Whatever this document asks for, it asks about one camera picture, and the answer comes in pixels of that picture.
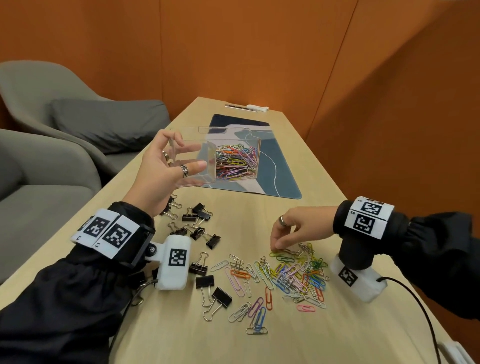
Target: left hand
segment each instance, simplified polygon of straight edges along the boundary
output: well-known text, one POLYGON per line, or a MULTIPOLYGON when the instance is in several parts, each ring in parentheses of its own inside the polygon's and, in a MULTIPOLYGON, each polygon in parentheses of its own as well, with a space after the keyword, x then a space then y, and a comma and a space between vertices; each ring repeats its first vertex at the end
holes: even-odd
POLYGON ((151 217, 164 210, 177 183, 183 178, 183 171, 178 165, 185 164, 190 176, 203 171, 207 166, 207 163, 201 160, 185 163, 177 161, 175 167, 170 167, 162 153, 169 139, 173 139, 180 146, 180 152, 200 150, 200 145, 186 146, 179 132, 158 131, 142 157, 132 187, 122 200, 145 211, 151 217))

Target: black cable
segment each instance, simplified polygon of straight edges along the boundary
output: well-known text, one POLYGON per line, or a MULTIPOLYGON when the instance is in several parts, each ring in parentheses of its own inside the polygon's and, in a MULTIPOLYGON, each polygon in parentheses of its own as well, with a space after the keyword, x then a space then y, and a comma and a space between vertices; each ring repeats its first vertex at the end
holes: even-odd
POLYGON ((417 303, 420 305, 420 308, 421 310, 423 311, 423 314, 425 315, 425 318, 427 319, 427 322, 428 322, 428 326, 430 327, 430 332, 432 334, 432 339, 433 339, 433 346, 435 348, 435 354, 437 354, 437 361, 438 361, 438 364, 442 364, 442 360, 440 359, 440 352, 438 351, 438 344, 437 344, 437 339, 435 338, 435 331, 433 330, 433 326, 432 326, 432 322, 430 321, 430 318, 428 317, 428 314, 427 314, 427 311, 425 311, 425 308, 423 307, 423 305, 421 304, 420 300, 418 299, 417 295, 415 293, 413 293, 413 291, 408 288, 405 284, 403 284, 402 282, 400 282, 399 280, 396 280, 395 278, 390 278, 390 277, 380 277, 379 279, 377 279, 377 282, 381 282, 382 280, 391 280, 395 283, 398 283, 400 286, 402 286, 403 288, 405 288, 408 292, 410 292, 410 294, 413 296, 413 298, 415 298, 415 300, 417 301, 417 303))
POLYGON ((130 308, 131 306, 138 306, 138 305, 142 304, 143 301, 144 301, 144 299, 142 298, 142 300, 141 300, 140 302, 135 303, 135 304, 133 304, 133 301, 134 301, 137 297, 140 296, 140 293, 145 289, 145 287, 149 286, 150 284, 157 283, 157 282, 158 282, 157 279, 153 279, 153 280, 151 280, 151 281, 143 284, 142 286, 140 286, 140 289, 135 293, 135 295, 133 295, 133 297, 130 299, 130 301, 128 302, 127 308, 125 308, 125 311, 123 312, 123 316, 122 316, 120 325, 119 325, 117 331, 115 332, 115 335, 113 335, 113 339, 112 339, 112 342, 110 343, 110 348, 109 348, 109 350, 108 350, 109 352, 112 352, 113 344, 115 344, 115 340, 117 339, 117 336, 118 336, 118 334, 119 334, 119 332, 120 332, 120 328, 121 328, 121 326, 122 326, 122 324, 123 324, 123 321, 125 320, 125 317, 127 316, 127 312, 128 312, 128 310, 129 310, 129 308, 130 308))

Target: desk mat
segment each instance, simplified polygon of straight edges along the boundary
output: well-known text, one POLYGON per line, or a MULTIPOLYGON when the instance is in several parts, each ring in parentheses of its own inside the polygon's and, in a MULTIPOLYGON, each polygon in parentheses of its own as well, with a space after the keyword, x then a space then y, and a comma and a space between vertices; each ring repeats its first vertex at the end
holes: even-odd
POLYGON ((252 135, 260 138, 262 142, 260 145, 260 159, 256 180, 235 182, 217 180, 215 184, 206 184, 203 187, 248 192, 252 194, 266 194, 285 198, 301 198, 301 192, 269 123, 215 114, 212 117, 210 126, 249 128, 252 135))

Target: table surface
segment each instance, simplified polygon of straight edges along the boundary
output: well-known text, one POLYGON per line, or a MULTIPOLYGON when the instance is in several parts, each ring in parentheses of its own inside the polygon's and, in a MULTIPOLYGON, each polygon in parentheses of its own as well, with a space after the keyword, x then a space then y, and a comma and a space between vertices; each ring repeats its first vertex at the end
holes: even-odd
MULTIPOLYGON (((345 197, 317 158, 282 112, 249 112, 224 107, 225 102, 198 97, 169 126, 208 126, 213 114, 224 114, 270 123, 297 181, 303 198, 292 200, 259 194, 247 194, 201 187, 178 190, 177 202, 184 208, 198 202, 214 213, 205 223, 207 232, 222 237, 214 250, 200 239, 192 242, 192 260, 207 251, 206 265, 227 259, 229 254, 253 263, 265 255, 270 263, 269 236, 272 224, 294 206, 338 205, 345 197)), ((141 161, 141 154, 125 167, 105 188, 89 201, 23 266, 0 286, 0 308, 12 302, 33 280, 35 274, 72 248, 70 236, 97 209, 108 207, 128 191, 141 161)), ((163 242, 170 232, 168 217, 156 217, 155 242, 163 242)), ((337 236, 313 242, 315 255, 327 262, 339 250, 337 236)), ((377 256, 373 267, 380 274, 407 283, 387 256, 377 256)), ((336 284, 327 283, 324 292, 326 310, 298 312, 293 302, 282 299, 273 290, 273 310, 268 311, 264 326, 267 335, 246 335, 250 320, 230 323, 227 317, 242 304, 264 296, 265 285, 251 280, 252 298, 239 298, 223 270, 214 273, 216 286, 229 293, 233 301, 220 308, 212 322, 202 318, 202 297, 189 275, 182 291, 157 291, 148 287, 142 293, 145 302, 129 311, 116 348, 115 363, 435 363, 430 331, 413 297, 390 282, 372 303, 362 303, 336 284)), ((429 312, 437 340, 449 340, 448 334, 429 312)))

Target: acrylic container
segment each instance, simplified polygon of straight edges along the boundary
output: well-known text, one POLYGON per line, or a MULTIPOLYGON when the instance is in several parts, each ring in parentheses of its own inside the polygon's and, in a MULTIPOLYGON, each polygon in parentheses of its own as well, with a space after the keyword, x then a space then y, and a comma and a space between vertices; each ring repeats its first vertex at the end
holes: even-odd
POLYGON ((183 178, 178 187, 257 178, 261 139, 253 136, 250 129, 188 127, 181 128, 180 133, 185 145, 170 140, 166 150, 173 165, 204 160, 207 168, 183 178))

